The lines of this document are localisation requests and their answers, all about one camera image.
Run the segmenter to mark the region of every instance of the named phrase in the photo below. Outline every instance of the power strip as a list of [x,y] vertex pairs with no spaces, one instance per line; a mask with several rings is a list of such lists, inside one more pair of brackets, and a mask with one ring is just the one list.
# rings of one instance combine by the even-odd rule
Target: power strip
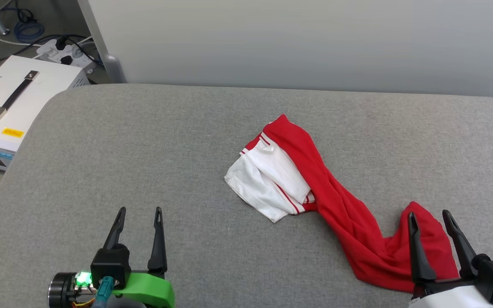
[[92,62],[77,46],[65,45],[57,39],[51,39],[37,48],[37,54],[40,60],[77,66],[82,68],[85,74],[91,74],[96,68],[96,63]]

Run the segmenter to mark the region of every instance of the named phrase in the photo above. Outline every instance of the green plastic bracket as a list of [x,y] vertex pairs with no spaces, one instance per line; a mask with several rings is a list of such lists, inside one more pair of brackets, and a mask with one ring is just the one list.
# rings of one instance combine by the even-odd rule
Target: green plastic bracket
[[115,296],[125,296],[154,308],[174,308],[174,291],[169,281],[148,273],[131,273],[127,287],[113,290]]

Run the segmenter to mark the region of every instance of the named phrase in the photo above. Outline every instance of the yellow label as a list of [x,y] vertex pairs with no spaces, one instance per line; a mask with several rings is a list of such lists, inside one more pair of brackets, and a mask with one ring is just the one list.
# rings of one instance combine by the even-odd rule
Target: yellow label
[[9,136],[13,136],[13,137],[16,137],[16,138],[21,138],[22,135],[24,135],[24,132],[23,131],[16,130],[16,129],[6,128],[6,129],[3,130],[3,134],[9,135]]

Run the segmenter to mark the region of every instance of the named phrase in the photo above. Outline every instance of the green led light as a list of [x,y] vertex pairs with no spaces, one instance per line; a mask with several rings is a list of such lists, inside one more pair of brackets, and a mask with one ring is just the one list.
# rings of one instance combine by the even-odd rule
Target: green led light
[[76,278],[76,285],[79,287],[86,287],[92,283],[92,276],[89,272],[80,272]]

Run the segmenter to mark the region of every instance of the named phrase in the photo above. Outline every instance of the white box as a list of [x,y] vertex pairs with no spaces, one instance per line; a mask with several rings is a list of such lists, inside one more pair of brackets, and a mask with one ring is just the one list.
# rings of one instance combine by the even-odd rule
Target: white box
[[0,67],[0,107],[30,71],[39,74],[0,119],[0,170],[6,170],[33,120],[55,94],[90,84],[74,66],[11,56]]

